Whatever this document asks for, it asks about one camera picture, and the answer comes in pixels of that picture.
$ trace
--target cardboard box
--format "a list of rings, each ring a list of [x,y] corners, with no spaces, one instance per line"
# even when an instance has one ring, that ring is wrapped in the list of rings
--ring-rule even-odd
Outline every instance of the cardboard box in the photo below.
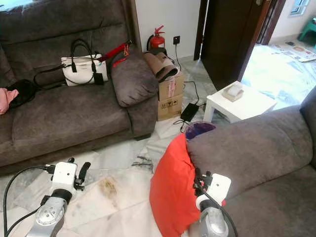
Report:
[[[182,94],[184,79],[185,75],[180,72],[176,77],[171,77],[159,83],[158,99],[162,101]]]
[[[181,114],[183,94],[158,101],[158,121],[176,117]]]

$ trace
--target fire extinguisher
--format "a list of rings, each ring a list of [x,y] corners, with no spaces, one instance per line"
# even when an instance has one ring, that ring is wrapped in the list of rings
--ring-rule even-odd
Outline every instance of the fire extinguisher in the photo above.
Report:
[[[155,28],[155,35],[151,35],[147,40],[147,51],[149,50],[149,44],[151,48],[164,48],[164,37],[160,36],[164,32],[160,32],[163,26]]]

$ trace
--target green chair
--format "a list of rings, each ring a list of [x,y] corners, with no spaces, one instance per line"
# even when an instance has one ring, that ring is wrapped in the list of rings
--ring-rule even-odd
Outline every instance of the green chair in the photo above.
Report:
[[[311,20],[304,28],[304,31],[302,32],[299,41],[303,41],[308,31],[315,31],[316,32],[316,24],[313,23],[313,20]]]

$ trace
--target marble floor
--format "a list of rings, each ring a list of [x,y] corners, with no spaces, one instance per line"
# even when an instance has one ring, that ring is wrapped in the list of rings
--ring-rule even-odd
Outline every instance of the marble floor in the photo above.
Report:
[[[316,52],[314,45],[286,41]],[[316,85],[316,60],[301,63],[272,45],[256,45],[241,82],[276,99],[274,110],[298,105]]]
[[[187,81],[195,81],[198,105],[206,102],[206,96],[214,93],[202,63],[183,61],[182,71]],[[196,102],[193,83],[184,88],[183,108]],[[193,121],[202,120],[203,106]],[[128,140],[95,151],[74,155],[78,167],[91,162],[84,192],[70,202],[65,224],[58,237],[160,237],[150,204],[150,179],[157,163],[171,140],[180,133],[180,124],[173,125],[179,117],[157,122],[152,136],[142,141]],[[213,122],[227,124],[219,114]],[[0,178],[0,201],[11,176]],[[42,197],[50,194],[50,175],[37,170],[21,174],[12,184],[8,195],[8,225],[36,209]],[[25,236],[34,216],[18,225],[12,237]],[[0,225],[3,226],[2,213]]]

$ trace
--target gray sofa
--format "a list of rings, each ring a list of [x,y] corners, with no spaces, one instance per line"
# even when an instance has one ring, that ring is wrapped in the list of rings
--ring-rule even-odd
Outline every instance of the gray sofa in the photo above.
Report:
[[[0,116],[0,173],[148,136],[157,119],[158,82],[139,51],[132,0],[37,0],[0,12],[0,87],[60,64],[82,38],[106,53],[127,40],[128,59],[104,85],[58,87]],[[78,56],[85,51],[78,50]],[[52,84],[62,71],[42,74]]]
[[[231,178],[225,208],[240,237],[316,236],[315,147],[316,88],[301,106],[221,126],[188,142],[195,167]]]

